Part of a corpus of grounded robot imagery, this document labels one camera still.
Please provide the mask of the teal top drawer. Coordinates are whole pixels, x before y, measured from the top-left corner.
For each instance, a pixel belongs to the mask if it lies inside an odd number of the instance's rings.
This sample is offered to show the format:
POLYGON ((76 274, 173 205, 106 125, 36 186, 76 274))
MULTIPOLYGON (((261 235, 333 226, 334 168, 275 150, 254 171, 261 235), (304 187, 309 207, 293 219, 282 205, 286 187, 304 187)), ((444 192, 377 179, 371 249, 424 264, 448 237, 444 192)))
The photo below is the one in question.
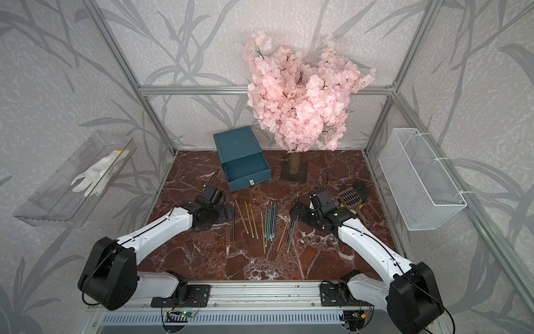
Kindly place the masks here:
POLYGON ((231 192, 258 185, 272 178, 271 167, 263 153, 227 161, 222 167, 231 192))

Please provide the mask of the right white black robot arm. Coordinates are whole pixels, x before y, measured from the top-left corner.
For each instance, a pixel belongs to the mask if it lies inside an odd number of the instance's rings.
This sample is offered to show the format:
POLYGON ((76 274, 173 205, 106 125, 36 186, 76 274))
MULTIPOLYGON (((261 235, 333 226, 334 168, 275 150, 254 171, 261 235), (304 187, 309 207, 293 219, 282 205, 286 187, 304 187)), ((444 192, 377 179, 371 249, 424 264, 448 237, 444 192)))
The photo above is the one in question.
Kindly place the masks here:
POLYGON ((371 266, 378 279, 358 273, 338 283, 342 301, 363 301, 384 310, 402 333, 420 333, 446 313, 432 269, 399 255, 367 229, 359 208, 338 205, 327 189, 316 188, 307 204, 296 202, 292 218, 329 232, 371 266))

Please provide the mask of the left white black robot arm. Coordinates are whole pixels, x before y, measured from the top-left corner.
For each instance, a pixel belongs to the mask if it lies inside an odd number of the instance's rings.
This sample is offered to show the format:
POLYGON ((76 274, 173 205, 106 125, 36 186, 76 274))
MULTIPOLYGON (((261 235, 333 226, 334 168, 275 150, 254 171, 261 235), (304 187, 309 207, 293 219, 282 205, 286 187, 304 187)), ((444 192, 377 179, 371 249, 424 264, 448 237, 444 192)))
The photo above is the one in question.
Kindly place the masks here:
POLYGON ((194 299, 186 278, 172 272, 142 272, 139 265, 160 246, 190 230, 205 231, 233 219, 222 190, 205 186, 195 200, 185 200, 150 224, 117 239, 103 237, 93 246, 78 289, 87 306, 118 310, 136 299, 156 307, 186 305, 194 299))

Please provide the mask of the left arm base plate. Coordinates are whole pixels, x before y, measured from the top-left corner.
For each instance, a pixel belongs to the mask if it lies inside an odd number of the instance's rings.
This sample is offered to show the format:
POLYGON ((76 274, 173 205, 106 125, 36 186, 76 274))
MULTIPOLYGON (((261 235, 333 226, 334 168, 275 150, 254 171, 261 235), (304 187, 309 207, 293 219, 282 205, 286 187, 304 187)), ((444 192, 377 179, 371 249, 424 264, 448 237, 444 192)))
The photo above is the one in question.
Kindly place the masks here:
POLYGON ((210 285, 180 285, 170 297, 154 297, 150 306, 152 308, 205 308, 210 292, 210 285))

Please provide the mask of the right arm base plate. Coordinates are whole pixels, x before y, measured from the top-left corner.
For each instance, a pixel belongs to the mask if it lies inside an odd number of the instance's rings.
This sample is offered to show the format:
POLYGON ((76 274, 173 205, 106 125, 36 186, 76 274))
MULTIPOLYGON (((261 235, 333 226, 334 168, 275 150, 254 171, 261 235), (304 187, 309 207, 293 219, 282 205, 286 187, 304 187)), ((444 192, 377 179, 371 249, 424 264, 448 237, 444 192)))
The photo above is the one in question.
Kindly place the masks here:
POLYGON ((319 285, 321 305, 323 307, 374 307, 372 304, 356 299, 350 293, 347 284, 344 281, 327 281, 324 280, 319 285))

